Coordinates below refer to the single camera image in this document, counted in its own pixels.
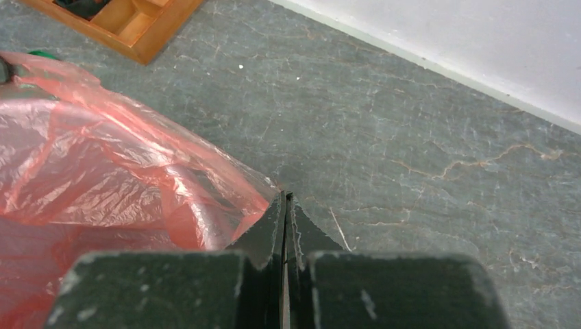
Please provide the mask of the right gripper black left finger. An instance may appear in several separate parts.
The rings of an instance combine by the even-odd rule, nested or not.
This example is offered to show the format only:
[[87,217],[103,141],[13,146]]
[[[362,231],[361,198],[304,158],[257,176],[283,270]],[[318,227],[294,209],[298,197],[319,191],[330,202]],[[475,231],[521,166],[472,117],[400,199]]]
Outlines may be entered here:
[[281,328],[287,199],[224,250],[93,252],[65,275],[46,328]]

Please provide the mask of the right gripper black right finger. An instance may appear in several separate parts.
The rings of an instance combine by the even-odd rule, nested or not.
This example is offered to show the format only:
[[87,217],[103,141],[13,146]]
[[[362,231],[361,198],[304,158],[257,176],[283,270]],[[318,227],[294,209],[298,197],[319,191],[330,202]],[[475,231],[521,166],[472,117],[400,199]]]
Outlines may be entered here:
[[286,196],[291,328],[509,328],[486,269],[448,252],[350,252]]

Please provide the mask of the red plastic trash bag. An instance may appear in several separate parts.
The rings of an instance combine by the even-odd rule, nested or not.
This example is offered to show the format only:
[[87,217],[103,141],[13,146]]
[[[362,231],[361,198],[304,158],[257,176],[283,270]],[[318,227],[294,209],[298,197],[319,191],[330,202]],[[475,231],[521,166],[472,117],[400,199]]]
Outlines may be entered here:
[[68,62],[1,53],[1,327],[41,328],[101,250],[217,250],[272,181]]

